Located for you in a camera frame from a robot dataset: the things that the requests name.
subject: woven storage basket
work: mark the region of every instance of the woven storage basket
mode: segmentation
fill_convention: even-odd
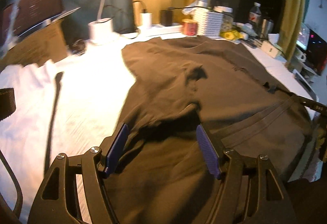
[[[210,12],[208,9],[195,9],[193,19],[198,24],[197,34],[207,37],[219,37],[223,17],[223,14]]]

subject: white fabric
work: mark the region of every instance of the white fabric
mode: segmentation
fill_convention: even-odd
[[[185,36],[181,33],[161,36],[162,39],[181,37]],[[11,65],[0,74],[0,88],[15,89],[17,110],[0,122],[0,149],[22,188],[23,223],[27,222],[30,207],[43,179],[46,140],[55,96],[55,75],[64,72],[50,161],[61,152],[68,156],[83,154],[91,147],[99,146],[105,137],[113,133],[128,90],[135,82],[124,65],[121,49],[126,44],[150,38],[153,37],[140,35],[133,40],[121,37],[108,45],[88,45],[88,50],[80,57],[70,56],[56,64],[48,61],[40,68],[34,64],[24,68]],[[252,53],[257,57],[261,55],[260,52]],[[257,59],[292,92],[309,97],[291,75],[285,74],[281,63]],[[77,187],[83,220],[91,223],[81,177],[77,177]],[[16,191],[2,164],[0,192],[13,208]]]

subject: red can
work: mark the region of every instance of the red can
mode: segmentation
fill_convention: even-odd
[[[183,34],[186,36],[197,35],[197,21],[192,19],[183,19]]]

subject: monitor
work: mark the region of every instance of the monitor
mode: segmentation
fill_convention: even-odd
[[[304,51],[307,50],[309,36],[310,36],[310,29],[305,24],[302,23],[301,30],[299,32],[299,36],[296,41],[296,44]]]

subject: bottle label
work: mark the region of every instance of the bottle label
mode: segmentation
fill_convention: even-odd
[[[249,20],[250,20],[251,22],[259,23],[259,18],[260,18],[260,15],[259,15],[259,14],[256,14],[256,13],[254,13],[254,12],[251,12],[251,13],[250,13],[250,18],[249,18]]]

